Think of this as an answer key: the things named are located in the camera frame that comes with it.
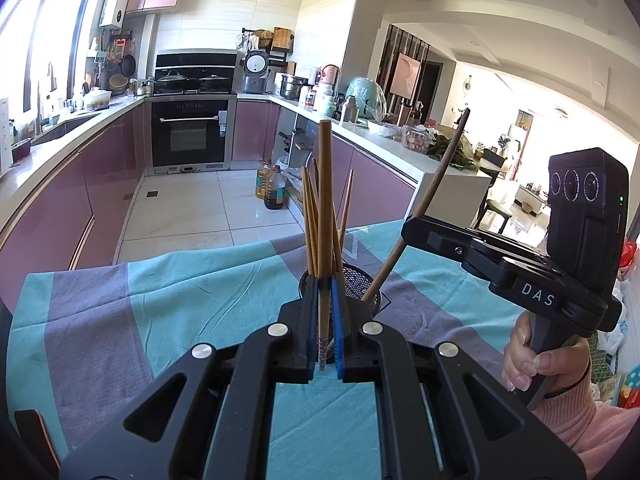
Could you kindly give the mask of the pink sleeve right forearm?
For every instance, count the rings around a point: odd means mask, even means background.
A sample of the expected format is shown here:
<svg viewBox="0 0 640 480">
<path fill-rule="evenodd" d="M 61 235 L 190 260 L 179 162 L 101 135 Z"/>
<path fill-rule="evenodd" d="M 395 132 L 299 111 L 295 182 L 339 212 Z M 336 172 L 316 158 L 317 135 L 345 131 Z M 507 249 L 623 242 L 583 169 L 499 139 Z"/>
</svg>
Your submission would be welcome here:
<svg viewBox="0 0 640 480">
<path fill-rule="evenodd" d="M 639 410 L 594 400 L 589 372 L 546 396 L 534 414 L 580 458 L 589 479 L 639 477 Z"/>
</svg>

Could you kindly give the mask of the right hand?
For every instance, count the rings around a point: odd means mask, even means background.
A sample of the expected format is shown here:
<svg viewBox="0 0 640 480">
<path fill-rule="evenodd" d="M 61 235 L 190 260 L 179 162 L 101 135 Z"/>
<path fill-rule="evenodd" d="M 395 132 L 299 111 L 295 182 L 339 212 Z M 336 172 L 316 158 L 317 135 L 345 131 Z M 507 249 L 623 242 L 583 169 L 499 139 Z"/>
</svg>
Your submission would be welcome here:
<svg viewBox="0 0 640 480">
<path fill-rule="evenodd" d="M 587 339 L 578 337 L 569 346 L 535 353 L 529 347 L 531 334 L 529 312 L 525 311 L 504 347 L 501 378 L 509 391 L 527 391 L 537 375 L 552 378 L 548 393 L 572 388 L 582 380 L 590 365 Z"/>
</svg>

